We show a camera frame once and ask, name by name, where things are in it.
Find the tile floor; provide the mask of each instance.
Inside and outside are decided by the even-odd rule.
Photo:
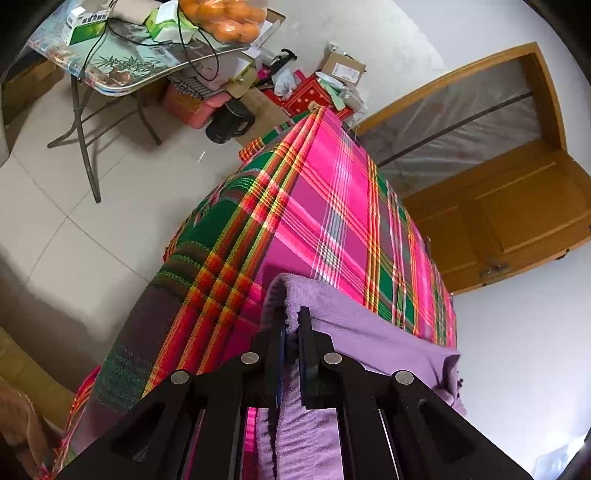
[[[95,93],[90,111],[107,100]],[[133,107],[124,99],[85,129]],[[0,167],[0,325],[70,389],[105,357],[182,221],[240,166],[235,141],[216,145],[158,106],[146,113],[163,145],[134,115],[91,147],[98,205],[78,144],[46,148],[71,124],[69,79],[23,115]]]

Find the purple cloth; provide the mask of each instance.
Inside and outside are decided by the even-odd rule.
[[[275,430],[277,479],[342,479],[339,430],[334,409],[306,410],[301,406],[297,364],[297,313],[310,308],[314,330],[328,333],[335,350],[361,362],[367,370],[391,375],[409,370],[461,414],[457,350],[421,340],[386,322],[334,287],[292,274],[271,283],[263,306],[263,327],[277,306],[287,314],[287,367],[279,418],[259,409],[256,418],[259,479],[273,475],[272,431]]]

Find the bed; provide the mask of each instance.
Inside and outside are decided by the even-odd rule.
[[[245,352],[279,273],[329,283],[386,322],[456,346],[450,295],[375,163],[326,108],[293,123],[246,147],[242,168],[181,226],[81,386],[53,472],[172,371],[209,372]]]

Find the black kettle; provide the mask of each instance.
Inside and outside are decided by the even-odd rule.
[[[213,113],[205,134],[212,142],[226,143],[233,137],[244,135],[254,122],[254,114],[244,103],[233,98]]]

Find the wooden door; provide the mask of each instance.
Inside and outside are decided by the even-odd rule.
[[[493,283],[560,257],[591,236],[591,178],[536,140],[403,203],[448,290]]]

